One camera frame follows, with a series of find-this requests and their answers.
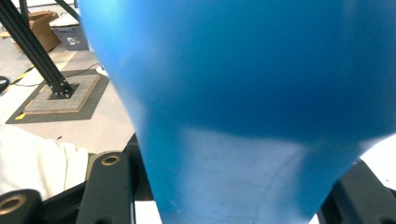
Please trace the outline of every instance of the floor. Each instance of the floor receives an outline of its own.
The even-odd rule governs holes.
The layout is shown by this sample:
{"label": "floor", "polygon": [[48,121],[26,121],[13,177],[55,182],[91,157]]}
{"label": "floor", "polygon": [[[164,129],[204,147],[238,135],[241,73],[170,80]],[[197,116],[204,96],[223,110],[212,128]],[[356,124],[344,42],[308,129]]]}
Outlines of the floor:
{"label": "floor", "polygon": [[[0,49],[0,76],[7,77],[12,82],[31,66],[27,57],[16,50],[9,38],[0,40]],[[88,50],[68,51],[62,45],[50,52],[49,56],[58,69],[63,71],[87,69],[98,63],[94,54]],[[19,84],[30,85],[41,81],[42,77],[34,69]],[[0,122],[5,123],[34,89],[35,87],[10,86],[0,93]],[[62,143],[85,147],[91,153],[121,151],[134,133],[134,126],[111,79],[91,119],[14,126],[44,138],[59,139]],[[161,223],[154,202],[137,202],[135,209],[137,223]]]}

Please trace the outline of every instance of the bolt hole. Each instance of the bolt hole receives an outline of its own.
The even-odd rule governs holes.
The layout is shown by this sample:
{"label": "bolt hole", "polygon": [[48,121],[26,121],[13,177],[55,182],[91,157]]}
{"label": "bolt hole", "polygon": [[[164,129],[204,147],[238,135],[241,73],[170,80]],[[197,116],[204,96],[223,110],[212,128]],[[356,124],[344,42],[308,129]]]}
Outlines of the bolt hole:
{"label": "bolt hole", "polygon": [[20,208],[26,202],[26,197],[22,194],[14,195],[0,202],[0,215],[11,213]]}
{"label": "bolt hole", "polygon": [[19,199],[13,199],[9,202],[4,203],[0,209],[9,209],[12,208],[13,206],[17,205],[20,202]]}
{"label": "bolt hole", "polygon": [[108,157],[102,159],[102,164],[103,165],[114,165],[119,161],[120,161],[120,157],[113,155],[113,156],[108,156]]}
{"label": "bolt hole", "polygon": [[381,224],[396,224],[396,221],[390,217],[381,217],[379,221]]}
{"label": "bolt hole", "polygon": [[109,217],[102,217],[99,220],[95,222],[95,224],[111,224],[113,223],[113,220]]}

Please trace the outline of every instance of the cable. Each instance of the cable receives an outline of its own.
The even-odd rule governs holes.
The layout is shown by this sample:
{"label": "cable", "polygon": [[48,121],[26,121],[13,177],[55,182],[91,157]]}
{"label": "cable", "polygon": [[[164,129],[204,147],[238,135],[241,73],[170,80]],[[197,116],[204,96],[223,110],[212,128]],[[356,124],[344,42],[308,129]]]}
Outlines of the cable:
{"label": "cable", "polygon": [[[94,63],[93,65],[89,66],[87,69],[85,69],[83,71],[80,71],[78,73],[72,74],[70,76],[64,76],[64,77],[75,77],[75,76],[78,76],[78,75],[80,75],[82,73],[85,73],[86,71],[90,70],[92,67],[94,67],[96,65],[101,65],[101,64]],[[33,86],[38,86],[38,85],[43,84],[43,82],[41,82],[41,83],[36,83],[36,84],[31,84],[31,85],[21,85],[21,84],[17,84],[17,82],[19,82],[19,81],[20,81],[20,79],[17,79],[14,82],[10,83],[9,85],[20,86],[20,87],[33,87]]]}

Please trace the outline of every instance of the black metal frame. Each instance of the black metal frame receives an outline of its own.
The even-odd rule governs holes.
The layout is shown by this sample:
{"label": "black metal frame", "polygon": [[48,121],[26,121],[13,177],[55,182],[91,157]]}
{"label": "black metal frame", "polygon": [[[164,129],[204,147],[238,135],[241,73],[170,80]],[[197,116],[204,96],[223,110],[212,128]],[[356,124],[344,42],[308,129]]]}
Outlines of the black metal frame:
{"label": "black metal frame", "polygon": [[13,198],[24,204],[3,215],[0,206],[0,223],[135,223],[134,201],[153,200],[135,135],[122,152],[96,159],[88,181],[44,202],[35,190],[12,191],[0,205]]}
{"label": "black metal frame", "polygon": [[78,13],[71,8],[64,0],[55,0],[56,3],[59,4],[59,6],[61,6],[62,8],[64,8],[64,10],[66,10],[66,12],[68,12],[72,17],[74,17],[78,22],[81,22],[81,18],[78,15]]}
{"label": "black metal frame", "polygon": [[[11,0],[0,1],[0,22],[6,27],[12,38],[20,46],[40,75],[49,85],[53,93],[59,98],[70,98],[74,92],[73,88],[62,76],[48,53],[41,46],[38,39],[29,27],[27,6],[25,0],[20,0],[21,14],[12,4]],[[76,11],[67,5],[66,10],[76,16]]]}
{"label": "black metal frame", "polygon": [[396,224],[396,192],[359,161],[335,184],[318,219],[320,224]]}

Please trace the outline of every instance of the blue fabric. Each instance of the blue fabric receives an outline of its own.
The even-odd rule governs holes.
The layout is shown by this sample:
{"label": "blue fabric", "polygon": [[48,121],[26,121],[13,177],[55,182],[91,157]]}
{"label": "blue fabric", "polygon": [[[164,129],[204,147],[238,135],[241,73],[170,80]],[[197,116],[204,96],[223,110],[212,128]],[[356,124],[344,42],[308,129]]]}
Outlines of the blue fabric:
{"label": "blue fabric", "polygon": [[395,131],[396,2],[97,1],[163,223],[306,223]]}

